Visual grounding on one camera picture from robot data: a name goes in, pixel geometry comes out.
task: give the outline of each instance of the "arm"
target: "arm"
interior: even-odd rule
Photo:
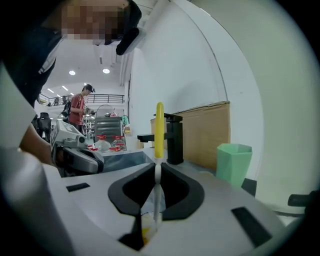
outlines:
[[[51,161],[51,146],[43,140],[36,132],[32,124],[26,130],[20,144],[23,151],[29,152],[38,158],[42,163],[54,166]]]

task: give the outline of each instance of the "black faucet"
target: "black faucet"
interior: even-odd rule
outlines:
[[[166,114],[164,113],[164,118],[166,119],[166,133],[164,134],[164,139],[167,140],[167,151],[168,158],[167,162],[172,165],[181,164],[184,161],[184,147],[183,147],[183,130],[182,130],[182,116]],[[138,135],[138,140],[143,143],[154,142],[155,135]]]

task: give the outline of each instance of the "ceiling light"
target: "ceiling light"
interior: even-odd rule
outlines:
[[[102,72],[105,73],[105,74],[109,74],[109,73],[110,73],[110,70],[107,69],[107,68],[104,68],[104,69],[102,69]]]

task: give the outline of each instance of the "cardboard box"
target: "cardboard box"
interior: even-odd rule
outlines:
[[[216,170],[217,147],[222,143],[230,143],[230,103],[219,102],[175,115],[183,117],[183,158]],[[155,125],[156,119],[152,119],[153,134]],[[167,141],[164,142],[164,148],[167,149]]]

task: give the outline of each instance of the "yellow tube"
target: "yellow tube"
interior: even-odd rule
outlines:
[[[156,105],[155,134],[154,134],[154,157],[164,158],[165,140],[165,111],[162,102]]]

